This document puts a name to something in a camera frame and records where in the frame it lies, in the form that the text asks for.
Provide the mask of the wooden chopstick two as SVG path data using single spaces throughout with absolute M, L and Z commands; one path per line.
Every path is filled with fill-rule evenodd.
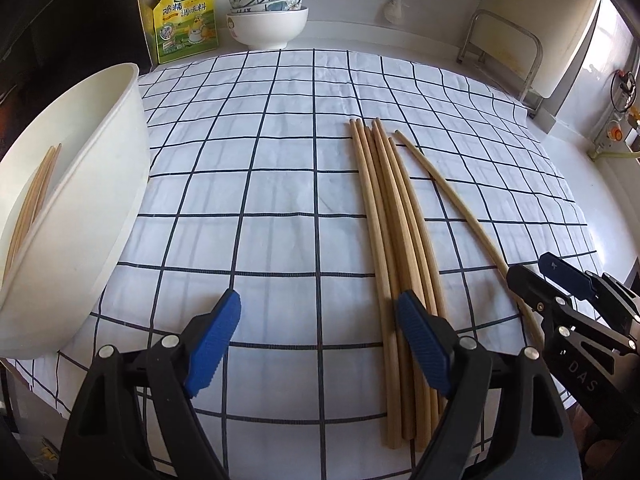
M 400 448 L 414 437 L 414 401 L 404 340 L 396 326 L 395 300 L 399 295 L 400 281 L 390 170 L 382 159 L 381 135 L 359 118 L 353 119 L 350 126 L 361 193 L 366 206 L 380 312 L 387 412 L 386 444 L 389 448 Z

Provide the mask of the wooden chopstick four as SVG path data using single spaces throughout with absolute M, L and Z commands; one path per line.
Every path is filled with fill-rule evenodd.
M 394 141 L 384 131 L 382 122 L 372 122 L 373 139 L 378 150 L 378 159 L 383 174 L 385 197 L 390 210 L 390 228 L 395 242 L 395 256 L 399 266 L 399 292 L 412 290 L 422 307 L 431 312 L 433 287 L 428 276 L 428 265 L 424 254 L 422 237 L 414 214 L 405 177 L 400 168 L 400 159 Z M 412 365 L 414 401 L 414 437 L 416 446 L 425 448 L 438 422 L 437 394 L 427 385 L 414 354 L 409 358 Z

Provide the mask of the checkered white tablecloth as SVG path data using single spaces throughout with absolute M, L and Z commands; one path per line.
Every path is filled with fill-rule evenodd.
M 459 333 L 506 353 L 527 344 L 495 265 L 413 150 L 507 262 L 553 252 L 599 269 L 586 218 L 524 107 L 484 82 L 386 56 L 285 50 L 157 70 L 140 93 L 151 171 L 122 258 L 61 351 L 16 363 L 62 415 L 101 346 L 145 348 L 233 288 L 238 328 L 193 402 L 230 476 L 409 477 L 414 446 L 384 443 L 383 343 L 352 118 L 405 136 L 398 152 Z

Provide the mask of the yellow green seasoning pouch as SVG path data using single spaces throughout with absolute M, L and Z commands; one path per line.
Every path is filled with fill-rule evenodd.
M 219 47 L 215 0 L 157 0 L 153 26 L 160 64 Z

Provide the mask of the wooden chopstick three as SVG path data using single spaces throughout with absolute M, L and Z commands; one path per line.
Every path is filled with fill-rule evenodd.
M 396 320 L 396 302 L 412 290 L 432 310 L 435 304 L 416 201 L 408 193 L 393 141 L 382 122 L 356 125 L 354 145 L 374 260 L 383 337 L 387 408 L 386 443 L 411 442 L 426 449 L 438 422 L 438 401 L 414 359 Z

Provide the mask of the white ceramic bowl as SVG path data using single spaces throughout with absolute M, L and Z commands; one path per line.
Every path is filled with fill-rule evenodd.
M 229 13 L 226 24 L 231 37 L 250 50 L 284 49 L 304 30 L 306 6 L 298 10 Z

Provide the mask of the wooden chopstick six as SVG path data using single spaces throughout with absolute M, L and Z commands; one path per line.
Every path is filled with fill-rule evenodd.
M 439 173 L 436 167 L 399 130 L 394 132 L 394 136 L 396 136 L 396 138 L 404 144 L 406 148 L 408 148 L 416 161 L 444 191 L 450 202 L 456 206 L 457 210 L 462 214 L 462 217 L 469 225 L 469 228 L 475 234 L 477 240 L 483 246 L 488 258 L 496 266 L 502 280 L 506 282 L 506 274 L 508 273 L 509 266 L 506 264 L 506 260 L 504 260 L 503 256 L 500 254 L 492 239 L 482 228 L 480 222 L 478 222 L 475 214 L 473 214 L 471 209 L 466 206 L 466 203 L 448 183 L 448 181 Z M 544 334 L 542 333 L 542 329 L 536 321 L 532 310 L 530 310 L 525 301 L 519 296 L 516 296 L 514 292 L 511 292 L 511 296 L 516 301 L 521 315 L 523 315 L 525 325 L 528 328 L 529 333 L 532 335 L 534 346 L 538 350 L 541 350 L 544 348 Z

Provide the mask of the large white basin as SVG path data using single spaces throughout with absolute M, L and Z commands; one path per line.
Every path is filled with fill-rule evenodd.
M 37 359 L 84 324 L 140 210 L 150 146 L 134 63 L 78 82 L 1 161 L 1 354 Z

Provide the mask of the wooden chopstick one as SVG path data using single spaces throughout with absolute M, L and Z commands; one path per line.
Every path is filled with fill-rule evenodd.
M 396 450 L 402 445 L 402 411 L 397 341 L 392 312 L 393 297 L 383 230 L 384 205 L 366 129 L 360 119 L 351 119 L 349 129 L 352 133 L 362 199 L 364 208 L 366 208 L 376 296 L 378 297 L 387 413 L 385 442 L 389 448 Z

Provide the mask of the wooden chopstick five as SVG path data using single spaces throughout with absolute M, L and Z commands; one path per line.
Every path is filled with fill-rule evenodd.
M 432 277 L 430 263 L 435 265 L 432 258 L 431 246 L 426 237 L 426 227 L 422 218 L 416 193 L 413 191 L 408 171 L 401 160 L 394 140 L 386 134 L 382 135 L 383 150 L 386 156 L 386 192 L 390 201 L 390 218 L 392 218 L 395 255 L 398 264 L 399 297 L 403 292 L 411 290 L 421 301 L 423 310 L 431 315 L 438 315 L 438 300 L 442 299 L 442 288 L 439 278 Z M 416 401 L 416 417 L 425 419 L 427 414 L 431 418 L 439 418 L 444 409 L 442 400 L 435 389 L 427 385 L 418 361 L 409 358 L 413 366 L 413 392 Z

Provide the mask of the metal rack with board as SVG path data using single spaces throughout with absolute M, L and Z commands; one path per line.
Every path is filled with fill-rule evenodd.
M 534 82 L 544 62 L 544 46 L 533 32 L 496 12 L 478 9 L 456 62 L 462 65 L 469 53 L 475 68 L 523 104 L 530 117 L 537 115 L 544 98 Z

